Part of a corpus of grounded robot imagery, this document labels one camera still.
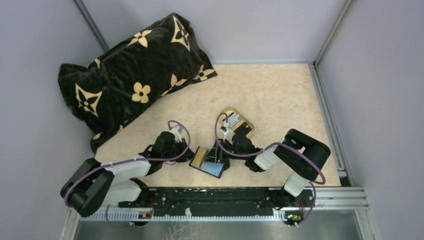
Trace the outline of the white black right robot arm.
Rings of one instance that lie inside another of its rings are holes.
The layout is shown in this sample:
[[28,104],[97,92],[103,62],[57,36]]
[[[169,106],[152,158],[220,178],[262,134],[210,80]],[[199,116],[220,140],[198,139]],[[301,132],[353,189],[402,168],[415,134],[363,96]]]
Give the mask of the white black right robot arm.
[[282,187],[283,195],[297,198],[310,184],[324,185],[326,177],[322,169],[331,155],[330,148],[323,142],[297,130],[290,129],[280,142],[265,148],[256,147],[245,133],[236,133],[222,128],[224,136],[202,157],[209,167],[224,171],[230,160],[243,160],[247,168],[261,173],[281,163],[292,169]]

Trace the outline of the gold card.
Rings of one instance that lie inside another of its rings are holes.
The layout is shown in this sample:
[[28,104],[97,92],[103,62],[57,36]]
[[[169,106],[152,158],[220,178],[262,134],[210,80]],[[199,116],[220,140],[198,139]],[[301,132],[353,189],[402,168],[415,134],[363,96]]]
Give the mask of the gold card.
[[199,146],[190,165],[194,168],[202,168],[204,165],[204,158],[208,155],[209,151],[208,148]]

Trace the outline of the black leather card wallet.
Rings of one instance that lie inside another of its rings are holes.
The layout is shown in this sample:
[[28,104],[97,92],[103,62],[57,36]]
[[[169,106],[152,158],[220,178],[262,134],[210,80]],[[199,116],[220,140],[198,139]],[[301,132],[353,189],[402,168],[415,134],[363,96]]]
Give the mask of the black leather card wallet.
[[220,179],[231,164],[229,159],[224,159],[223,152],[214,145],[211,149],[199,146],[189,166]]

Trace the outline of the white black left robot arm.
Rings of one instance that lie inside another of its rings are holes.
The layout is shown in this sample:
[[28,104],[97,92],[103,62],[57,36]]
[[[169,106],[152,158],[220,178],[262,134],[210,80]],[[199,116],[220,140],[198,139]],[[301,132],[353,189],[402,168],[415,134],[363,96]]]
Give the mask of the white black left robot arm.
[[127,203],[143,204],[148,187],[140,177],[152,175],[165,162],[184,163],[194,158],[189,139],[179,133],[163,131],[134,158],[112,163],[86,159],[60,190],[66,206],[81,217],[93,215],[101,207]]

